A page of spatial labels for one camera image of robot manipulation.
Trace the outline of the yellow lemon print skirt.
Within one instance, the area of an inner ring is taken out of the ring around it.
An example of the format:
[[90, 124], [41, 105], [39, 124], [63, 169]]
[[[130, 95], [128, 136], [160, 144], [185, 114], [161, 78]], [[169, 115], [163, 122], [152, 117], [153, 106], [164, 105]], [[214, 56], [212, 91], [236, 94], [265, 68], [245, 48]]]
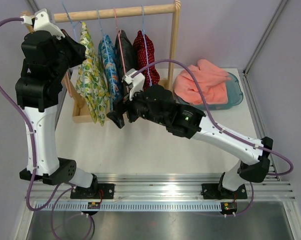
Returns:
[[84, 98], [92, 121], [103, 126], [110, 94], [98, 50], [85, 22], [81, 23], [79, 43], [85, 46], [85, 60], [78, 67], [75, 89]]

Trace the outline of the pink pleated skirt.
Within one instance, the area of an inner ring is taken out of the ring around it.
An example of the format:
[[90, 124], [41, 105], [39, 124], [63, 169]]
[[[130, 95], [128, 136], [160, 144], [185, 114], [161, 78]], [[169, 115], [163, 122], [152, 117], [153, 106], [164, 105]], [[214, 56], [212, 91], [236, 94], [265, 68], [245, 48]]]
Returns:
[[209, 105], [222, 105], [228, 103], [226, 82], [231, 80], [228, 72], [217, 67], [206, 59], [200, 59], [197, 65], [190, 65], [188, 69], [195, 76], [200, 90], [191, 75], [183, 70], [175, 79], [174, 93], [183, 101], [201, 105], [203, 103], [200, 93]]

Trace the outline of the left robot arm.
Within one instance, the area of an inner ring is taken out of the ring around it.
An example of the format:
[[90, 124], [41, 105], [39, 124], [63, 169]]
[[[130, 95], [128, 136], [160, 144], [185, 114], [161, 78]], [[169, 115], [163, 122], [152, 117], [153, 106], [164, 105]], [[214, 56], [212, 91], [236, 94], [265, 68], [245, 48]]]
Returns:
[[37, 30], [24, 37], [21, 49], [24, 60], [15, 91], [17, 108], [28, 133], [29, 160], [19, 177], [26, 181], [41, 180], [50, 186], [72, 184], [76, 186], [70, 195], [72, 199], [113, 199], [114, 184], [99, 183], [95, 174], [77, 167], [75, 160], [57, 155], [55, 120], [62, 79], [69, 68], [86, 59], [85, 47], [65, 30]]

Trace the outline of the blue floral skirt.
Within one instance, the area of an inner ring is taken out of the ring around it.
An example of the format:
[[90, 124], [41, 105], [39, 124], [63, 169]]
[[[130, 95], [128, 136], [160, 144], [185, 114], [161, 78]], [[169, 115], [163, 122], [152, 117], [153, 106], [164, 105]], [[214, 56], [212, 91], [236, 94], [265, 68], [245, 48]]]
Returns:
[[123, 96], [123, 85], [119, 79], [118, 55], [108, 34], [104, 34], [98, 44], [98, 58], [102, 63], [109, 93], [109, 110], [114, 109], [114, 102]]

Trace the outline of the pink wire hanger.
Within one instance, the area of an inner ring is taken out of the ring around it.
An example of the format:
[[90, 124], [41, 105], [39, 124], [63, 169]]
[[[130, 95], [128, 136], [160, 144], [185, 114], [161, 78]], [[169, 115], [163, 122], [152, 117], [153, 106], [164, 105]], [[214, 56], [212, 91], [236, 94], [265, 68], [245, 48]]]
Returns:
[[70, 85], [71, 81], [70, 81], [68, 73], [66, 73], [64, 75], [62, 81], [63, 81], [63, 83], [64, 83], [64, 85], [66, 87], [66, 92], [68, 93], [69, 97], [72, 98], [73, 95], [72, 95], [72, 90], [71, 90], [71, 85]]

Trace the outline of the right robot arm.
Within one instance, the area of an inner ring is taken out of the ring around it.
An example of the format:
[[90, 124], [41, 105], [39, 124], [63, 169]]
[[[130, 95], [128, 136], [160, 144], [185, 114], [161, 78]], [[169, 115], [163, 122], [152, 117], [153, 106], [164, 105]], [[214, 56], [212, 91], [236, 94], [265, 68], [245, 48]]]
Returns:
[[124, 114], [131, 123], [142, 118], [164, 126], [174, 136], [209, 143], [238, 158], [233, 168], [222, 173], [218, 183], [203, 188], [204, 199], [235, 199], [246, 182], [261, 183], [269, 172], [271, 138], [246, 137], [245, 144], [239, 136], [233, 138], [215, 127], [203, 111], [175, 102], [172, 92], [161, 85], [134, 93], [132, 99], [128, 95], [117, 99], [106, 116], [121, 129], [125, 125]]

